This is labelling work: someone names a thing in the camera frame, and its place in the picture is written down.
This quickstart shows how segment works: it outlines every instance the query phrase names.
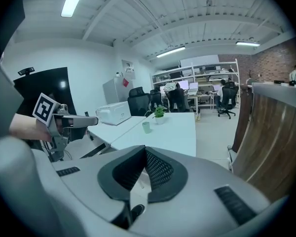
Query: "white pot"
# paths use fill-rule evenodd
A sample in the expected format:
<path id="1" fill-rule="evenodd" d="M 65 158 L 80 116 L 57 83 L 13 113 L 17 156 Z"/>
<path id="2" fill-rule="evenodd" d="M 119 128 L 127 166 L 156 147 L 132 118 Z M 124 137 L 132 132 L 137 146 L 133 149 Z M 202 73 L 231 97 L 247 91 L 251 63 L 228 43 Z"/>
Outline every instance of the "white pot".
<path id="1" fill-rule="evenodd" d="M 163 124 L 164 121 L 165 121 L 164 116 L 163 117 L 160 117 L 160 118 L 154 117 L 154 119 L 156 120 L 156 123 L 157 124 Z"/>

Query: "red sign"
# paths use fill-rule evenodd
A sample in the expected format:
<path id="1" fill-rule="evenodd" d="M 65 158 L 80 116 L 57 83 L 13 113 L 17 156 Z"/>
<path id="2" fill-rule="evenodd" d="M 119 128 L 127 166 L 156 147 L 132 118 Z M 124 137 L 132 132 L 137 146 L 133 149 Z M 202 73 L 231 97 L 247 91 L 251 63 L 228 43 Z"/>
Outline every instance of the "red sign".
<path id="1" fill-rule="evenodd" d="M 124 78 L 124 79 L 123 79 L 123 85 L 124 85 L 125 87 L 127 87 L 128 84 L 129 84 L 128 80 L 126 80 L 126 79 Z"/>

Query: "shelving unit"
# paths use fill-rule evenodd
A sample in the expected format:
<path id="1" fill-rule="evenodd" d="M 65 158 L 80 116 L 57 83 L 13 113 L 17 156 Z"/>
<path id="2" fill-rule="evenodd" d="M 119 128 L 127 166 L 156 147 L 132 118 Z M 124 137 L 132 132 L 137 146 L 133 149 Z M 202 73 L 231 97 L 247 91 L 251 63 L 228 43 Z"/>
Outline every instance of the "shelving unit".
<path id="1" fill-rule="evenodd" d="M 217 63 L 213 63 L 213 64 L 205 64 L 205 65 L 198 65 L 198 68 L 202 68 L 203 71 L 205 71 L 206 67 L 216 67 L 216 66 L 230 66 L 230 68 L 232 68 L 235 72 L 219 72 L 219 73 L 203 73 L 203 74 L 196 74 L 196 71 L 194 70 L 194 66 L 191 63 L 191 66 L 187 66 L 187 67 L 181 67 L 181 68 L 176 68 L 176 69 L 171 69 L 171 70 L 167 70 L 167 71 L 161 71 L 161 72 L 157 72 L 155 74 L 152 75 L 152 88 L 154 88 L 155 85 L 159 85 L 159 84 L 166 84 L 167 82 L 174 82 L 174 81 L 181 81 L 181 80 L 186 80 L 186 79 L 193 79 L 193 82 L 197 82 L 197 78 L 206 78 L 206 77 L 211 77 L 211 76 L 226 76 L 226 75 L 230 75 L 232 76 L 236 76 L 238 82 L 235 82 L 236 85 L 239 85 L 240 83 L 240 76 L 239 76 L 239 67 L 238 67 L 238 62 L 237 59 L 235 59 L 235 61 L 231 61 L 231 62 L 217 62 Z M 171 73 L 175 73 L 175 72 L 184 72 L 184 71 L 188 71 L 190 70 L 190 75 L 188 76 L 184 76 L 184 77 L 180 77 L 180 78 L 175 78 L 175 79 L 162 79 L 160 80 L 160 77 L 163 78 L 164 76 L 168 76 Z M 198 88 L 199 90 L 202 87 L 208 87 L 208 86 L 213 86 L 217 83 L 212 83 L 212 82 L 219 82 L 221 79 L 209 79 L 206 78 L 206 83 L 205 84 L 198 84 Z M 202 94 L 202 95 L 198 95 L 198 98 L 202 98 L 202 97 L 210 97 L 209 94 Z M 202 106 L 202 107 L 208 107 L 210 106 L 210 104 L 199 104 L 198 106 Z M 240 91 L 238 91 L 238 95 L 237 95 L 237 107 L 240 106 Z"/>

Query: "brick wall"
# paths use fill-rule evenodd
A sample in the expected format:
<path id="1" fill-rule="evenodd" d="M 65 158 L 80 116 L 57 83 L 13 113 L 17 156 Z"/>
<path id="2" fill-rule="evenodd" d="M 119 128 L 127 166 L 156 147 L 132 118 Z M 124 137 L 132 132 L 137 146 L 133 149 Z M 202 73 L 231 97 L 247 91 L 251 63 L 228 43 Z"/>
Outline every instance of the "brick wall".
<path id="1" fill-rule="evenodd" d="M 290 39 L 255 55 L 218 55 L 219 61 L 238 60 L 240 83 L 251 77 L 260 82 L 289 81 L 289 73 L 296 64 L 296 39 Z"/>

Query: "ceiling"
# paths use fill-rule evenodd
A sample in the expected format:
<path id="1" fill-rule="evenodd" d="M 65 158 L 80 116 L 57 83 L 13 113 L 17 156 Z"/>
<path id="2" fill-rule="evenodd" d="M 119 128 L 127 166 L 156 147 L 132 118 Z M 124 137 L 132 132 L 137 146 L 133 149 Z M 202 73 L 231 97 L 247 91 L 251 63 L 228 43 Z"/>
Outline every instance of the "ceiling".
<path id="1" fill-rule="evenodd" d="M 122 39 L 147 60 L 181 45 L 261 44 L 291 29 L 272 0 L 80 0 L 72 18 L 65 0 L 24 0 L 14 42 L 73 38 L 113 45 Z"/>

